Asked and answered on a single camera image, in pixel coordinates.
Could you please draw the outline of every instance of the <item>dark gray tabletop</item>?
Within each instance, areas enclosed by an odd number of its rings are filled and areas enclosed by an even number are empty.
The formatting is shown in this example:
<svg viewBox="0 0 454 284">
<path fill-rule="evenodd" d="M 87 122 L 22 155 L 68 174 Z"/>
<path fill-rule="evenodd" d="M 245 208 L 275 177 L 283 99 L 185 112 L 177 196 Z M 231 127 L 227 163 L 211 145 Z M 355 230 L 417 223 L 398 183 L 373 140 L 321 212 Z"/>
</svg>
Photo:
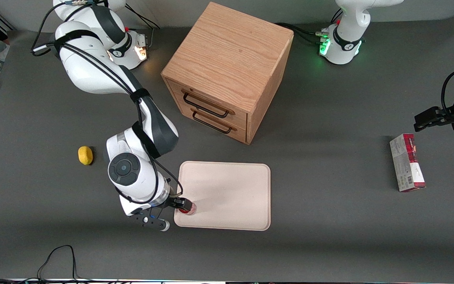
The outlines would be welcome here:
<svg viewBox="0 0 454 284">
<path fill-rule="evenodd" d="M 187 31 L 157 31 L 134 71 L 180 133 L 159 160 L 175 173 L 189 160 L 267 164 L 271 227 L 163 233 L 125 217 L 102 155 L 86 167 L 77 149 L 100 151 L 130 127 L 133 103 L 78 90 L 51 54 L 29 54 L 34 34 L 15 32 L 0 78 L 0 277 L 31 277 L 71 244 L 90 278 L 454 283 L 454 132 L 416 135 L 428 185 L 416 192 L 398 192 L 389 151 L 414 132 L 415 114 L 439 105 L 454 71 L 454 18 L 373 23 L 346 66 L 296 38 L 250 146 L 180 115 L 160 72 Z M 171 209 L 162 216 L 172 222 Z M 44 276 L 70 277 L 70 265 L 60 251 Z"/>
</svg>

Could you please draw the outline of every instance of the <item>wooden cube cabinet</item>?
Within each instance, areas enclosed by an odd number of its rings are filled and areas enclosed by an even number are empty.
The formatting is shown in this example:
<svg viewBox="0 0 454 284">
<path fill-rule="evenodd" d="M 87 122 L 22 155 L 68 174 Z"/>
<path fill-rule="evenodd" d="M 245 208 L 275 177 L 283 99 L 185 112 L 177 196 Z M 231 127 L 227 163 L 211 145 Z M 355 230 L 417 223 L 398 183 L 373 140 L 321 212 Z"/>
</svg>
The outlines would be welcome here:
<svg viewBox="0 0 454 284">
<path fill-rule="evenodd" d="M 184 116 L 250 144 L 293 38 L 289 29 L 211 2 L 162 78 Z"/>
</svg>

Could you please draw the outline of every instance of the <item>drawer handle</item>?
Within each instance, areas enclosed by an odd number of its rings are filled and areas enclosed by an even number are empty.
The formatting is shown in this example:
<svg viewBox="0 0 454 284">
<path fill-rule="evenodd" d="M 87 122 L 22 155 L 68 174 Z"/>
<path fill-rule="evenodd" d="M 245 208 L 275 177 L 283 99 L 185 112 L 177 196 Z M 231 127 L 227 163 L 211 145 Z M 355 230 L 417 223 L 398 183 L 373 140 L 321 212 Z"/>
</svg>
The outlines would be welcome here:
<svg viewBox="0 0 454 284">
<path fill-rule="evenodd" d="M 209 110 L 209 109 L 207 109 L 207 108 L 204 108 L 203 106 L 200 106 L 200 105 L 198 105 L 198 104 L 196 104 L 196 103 L 193 103 L 193 102 L 189 101 L 189 100 L 187 99 L 188 96 L 189 96 L 189 93 L 187 93 L 187 92 L 183 95 L 183 100 L 184 100 L 187 104 L 189 104 L 189 105 L 191 105 L 191 106 L 195 106 L 196 108 L 198 108 L 198 109 L 200 109 L 200 110 L 203 110 L 203 111 L 205 111 L 205 112 L 207 112 L 207 113 L 209 113 L 209 114 L 211 114 L 211 115 L 214 115 L 214 116 L 216 116 L 216 117 L 218 117 L 218 118 L 225 118 L 225 117 L 229 114 L 229 111 L 225 111 L 224 114 L 218 114 L 218 113 L 216 113 L 216 112 L 214 112 L 214 111 L 211 111 L 211 110 Z"/>
<path fill-rule="evenodd" d="M 202 121 L 202 120 L 200 120 L 199 118 L 195 117 L 196 114 L 197 114 L 197 112 L 194 112 L 194 113 L 192 114 L 192 117 L 194 118 L 195 121 L 197 121 L 197 122 L 199 122 L 199 123 L 201 123 L 201 124 L 204 124 L 205 126 L 211 127 L 211 128 L 215 129 L 216 131 L 218 131 L 218 132 L 220 132 L 220 133 L 223 133 L 223 134 L 229 134 L 229 133 L 231 133 L 232 127 L 229 127 L 229 129 L 228 129 L 227 131 L 223 131 L 223 130 L 221 130 L 220 128 L 215 127 L 215 126 L 213 126 L 213 125 L 211 125 L 211 124 L 209 124 L 209 123 L 207 123 L 207 122 L 205 122 L 205 121 Z"/>
</svg>

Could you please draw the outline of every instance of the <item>red and white box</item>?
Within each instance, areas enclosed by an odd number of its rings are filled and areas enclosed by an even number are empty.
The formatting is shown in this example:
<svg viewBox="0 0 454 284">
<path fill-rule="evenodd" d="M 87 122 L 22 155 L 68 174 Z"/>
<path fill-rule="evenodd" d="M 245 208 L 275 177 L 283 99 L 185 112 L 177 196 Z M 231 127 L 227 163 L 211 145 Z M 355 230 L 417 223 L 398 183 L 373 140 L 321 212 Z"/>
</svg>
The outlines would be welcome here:
<svg viewBox="0 0 454 284">
<path fill-rule="evenodd" d="M 420 164 L 416 159 L 414 141 L 414 134 L 403 134 L 390 141 L 391 156 L 400 192 L 412 192 L 426 187 Z"/>
</svg>

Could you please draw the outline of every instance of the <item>beige tray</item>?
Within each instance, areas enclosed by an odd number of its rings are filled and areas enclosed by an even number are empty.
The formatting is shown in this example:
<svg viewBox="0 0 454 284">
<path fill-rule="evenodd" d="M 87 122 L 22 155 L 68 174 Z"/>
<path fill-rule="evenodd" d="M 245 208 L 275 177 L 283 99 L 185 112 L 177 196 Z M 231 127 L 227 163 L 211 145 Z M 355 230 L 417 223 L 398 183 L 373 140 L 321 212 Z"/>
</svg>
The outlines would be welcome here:
<svg viewBox="0 0 454 284">
<path fill-rule="evenodd" d="M 179 180 L 194 215 L 175 210 L 180 227 L 267 230 L 271 224 L 270 169 L 264 164 L 184 162 Z"/>
</svg>

